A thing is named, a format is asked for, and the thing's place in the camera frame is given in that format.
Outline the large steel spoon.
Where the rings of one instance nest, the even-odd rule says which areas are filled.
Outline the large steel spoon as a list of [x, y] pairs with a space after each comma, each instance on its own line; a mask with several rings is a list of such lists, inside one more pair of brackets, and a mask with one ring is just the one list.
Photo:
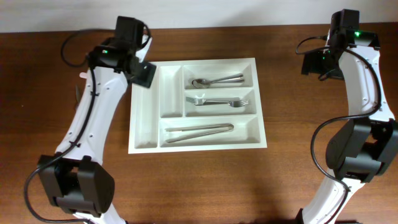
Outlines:
[[192, 81], [192, 85], [195, 88], [209, 88], [212, 84], [217, 83], [242, 83], [244, 78], [229, 78], [222, 80], [206, 80], [206, 79], [195, 79]]
[[217, 78], [214, 80], [208, 80], [205, 78], [197, 78], [192, 80], [192, 86], [195, 88], [209, 88], [215, 83], [242, 83], [244, 82], [244, 75], [242, 73], [231, 75], [228, 77]]

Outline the small steel teaspoon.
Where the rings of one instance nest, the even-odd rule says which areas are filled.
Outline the small steel teaspoon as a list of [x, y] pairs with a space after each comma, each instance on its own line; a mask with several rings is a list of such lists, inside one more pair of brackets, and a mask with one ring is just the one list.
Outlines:
[[76, 110], [78, 109], [78, 106], [80, 104], [80, 98], [81, 98], [80, 89], [79, 89], [78, 85], [75, 85], [75, 100], [76, 100], [75, 109]]

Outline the steel fork pointing up-left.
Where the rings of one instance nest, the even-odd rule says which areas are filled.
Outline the steel fork pointing up-left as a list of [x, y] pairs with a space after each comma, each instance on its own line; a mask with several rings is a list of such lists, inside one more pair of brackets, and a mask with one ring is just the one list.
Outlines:
[[205, 100], [208, 100], [208, 99], [204, 99], [204, 98], [192, 98], [192, 97], [186, 96], [186, 97], [185, 97], [185, 100], [186, 100], [187, 102], [189, 102], [189, 103], [193, 103], [194, 105], [203, 106], [203, 102], [204, 102]]

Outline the pink plastic knife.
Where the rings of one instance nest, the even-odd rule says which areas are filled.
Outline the pink plastic knife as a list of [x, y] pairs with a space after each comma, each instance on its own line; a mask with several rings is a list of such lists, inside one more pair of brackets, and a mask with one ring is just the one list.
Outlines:
[[81, 72], [81, 73], [79, 74], [79, 76], [80, 76], [80, 78], [87, 79], [87, 73], [85, 73], [85, 72]]

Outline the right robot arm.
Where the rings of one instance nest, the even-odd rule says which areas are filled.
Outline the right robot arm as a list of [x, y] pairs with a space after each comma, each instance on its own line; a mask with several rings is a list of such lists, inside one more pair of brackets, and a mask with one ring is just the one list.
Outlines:
[[[313, 200], [300, 209], [296, 223], [336, 223], [348, 200], [397, 155], [397, 121], [389, 108], [379, 71], [378, 35], [359, 28], [359, 11], [342, 9], [331, 17], [324, 47], [302, 52], [302, 74], [320, 81], [343, 80], [349, 112], [323, 122], [314, 131], [310, 153], [325, 176]], [[326, 147], [327, 169], [315, 155], [315, 140], [326, 125], [344, 121]]]

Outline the steel kitchen tongs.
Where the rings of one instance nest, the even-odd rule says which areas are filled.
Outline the steel kitchen tongs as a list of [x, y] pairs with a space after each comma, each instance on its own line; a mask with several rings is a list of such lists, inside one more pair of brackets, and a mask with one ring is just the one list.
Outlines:
[[165, 129], [166, 132], [169, 133], [187, 133], [193, 132], [193, 134], [186, 134], [183, 136], [179, 136], [176, 138], [170, 138], [166, 140], [166, 143], [175, 143], [179, 141], [185, 141], [194, 138], [200, 138], [204, 136], [209, 136], [213, 134], [224, 133], [228, 131], [232, 131], [234, 129], [234, 125], [231, 123], [222, 123], [222, 124], [208, 124], [208, 125], [201, 125], [201, 126], [189, 126], [189, 127], [181, 127], [181, 128], [167, 128]]

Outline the steel fork pointing down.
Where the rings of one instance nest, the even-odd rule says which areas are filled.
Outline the steel fork pointing down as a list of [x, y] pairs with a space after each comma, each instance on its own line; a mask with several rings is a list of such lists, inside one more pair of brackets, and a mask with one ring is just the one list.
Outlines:
[[203, 106], [228, 105], [233, 108], [243, 107], [249, 104], [249, 100], [205, 100]]

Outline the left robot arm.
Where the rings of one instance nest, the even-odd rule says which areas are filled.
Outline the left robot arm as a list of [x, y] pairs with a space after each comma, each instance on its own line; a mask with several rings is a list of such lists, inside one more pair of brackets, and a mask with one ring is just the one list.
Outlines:
[[25, 183], [24, 197], [37, 175], [50, 204], [74, 215], [72, 222], [125, 223], [112, 204], [115, 182], [102, 166], [103, 151], [128, 86], [152, 84], [156, 66], [144, 59], [151, 40], [144, 22], [119, 16], [114, 35], [88, 53], [85, 89], [75, 117], [55, 154], [40, 157]]

